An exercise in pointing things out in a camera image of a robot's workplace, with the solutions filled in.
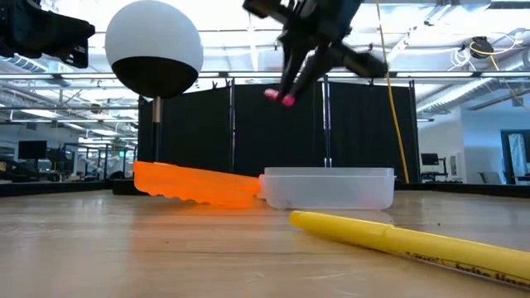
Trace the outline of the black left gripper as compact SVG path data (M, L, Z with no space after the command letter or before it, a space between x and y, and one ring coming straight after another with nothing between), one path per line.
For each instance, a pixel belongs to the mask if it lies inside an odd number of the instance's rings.
M86 69L93 34L89 22L46 11L41 0L0 0L0 56L48 55Z

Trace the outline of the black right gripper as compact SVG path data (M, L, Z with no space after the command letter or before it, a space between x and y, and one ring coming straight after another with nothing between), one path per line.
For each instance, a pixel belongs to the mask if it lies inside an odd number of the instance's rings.
M296 98L333 68L344 67L360 77L380 78L387 64L368 52L350 49L343 39L364 0L243 0L243 9L255 17L282 24L277 40L284 58L279 97ZM305 65L308 53L317 51Z

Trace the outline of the clear plastic supply box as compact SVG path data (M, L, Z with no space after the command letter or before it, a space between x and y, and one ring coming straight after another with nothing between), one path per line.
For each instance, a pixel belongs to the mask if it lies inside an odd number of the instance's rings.
M387 209L393 204L392 168L268 167L258 196L275 209Z

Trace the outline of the orange plastic basket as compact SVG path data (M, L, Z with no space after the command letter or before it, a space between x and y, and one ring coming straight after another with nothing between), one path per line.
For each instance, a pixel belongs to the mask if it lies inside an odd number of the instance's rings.
M150 196L246 209L260 191L257 177L159 162L135 161L134 186Z

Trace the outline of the yellow highlighter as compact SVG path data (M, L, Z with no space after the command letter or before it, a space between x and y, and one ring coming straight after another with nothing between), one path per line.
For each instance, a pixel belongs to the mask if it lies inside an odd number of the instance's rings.
M296 228L337 242L530 290L530 252L331 214L293 211L289 220Z

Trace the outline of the white globe lamp black base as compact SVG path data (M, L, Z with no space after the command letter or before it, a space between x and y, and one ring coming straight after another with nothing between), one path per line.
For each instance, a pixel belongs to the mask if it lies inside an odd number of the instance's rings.
M183 94L198 79L204 61L200 34L171 4L139 0L112 17L105 51L117 79L152 100L152 160L134 164L135 186L151 196L173 198L171 168L160 163L163 101Z

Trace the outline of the black curtain partition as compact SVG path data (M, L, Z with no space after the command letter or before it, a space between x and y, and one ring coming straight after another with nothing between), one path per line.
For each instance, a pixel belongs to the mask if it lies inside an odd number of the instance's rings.
M392 168L419 181L416 109L408 87L313 84L290 108L242 84L163 101L160 161L258 176L267 167Z

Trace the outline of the black computer monitor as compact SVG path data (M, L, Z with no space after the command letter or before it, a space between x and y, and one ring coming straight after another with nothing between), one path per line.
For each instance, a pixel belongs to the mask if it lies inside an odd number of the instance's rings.
M19 141L17 158L20 160L45 159L47 141Z

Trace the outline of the dark framed doorway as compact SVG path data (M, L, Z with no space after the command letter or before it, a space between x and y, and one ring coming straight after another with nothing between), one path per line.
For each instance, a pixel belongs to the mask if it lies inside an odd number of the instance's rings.
M501 130L500 136L505 183L530 186L530 130Z

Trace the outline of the black aluminium table frame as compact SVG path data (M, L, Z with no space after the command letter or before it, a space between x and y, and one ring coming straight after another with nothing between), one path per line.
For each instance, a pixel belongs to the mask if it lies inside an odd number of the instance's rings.
M530 185L472 185L442 182L427 184L401 184L396 182L394 189L399 191L436 191L530 199ZM114 195L146 195L146 193L136 189L132 180L112 180L90 182L7 183L0 185L0 198L93 190L111 190Z

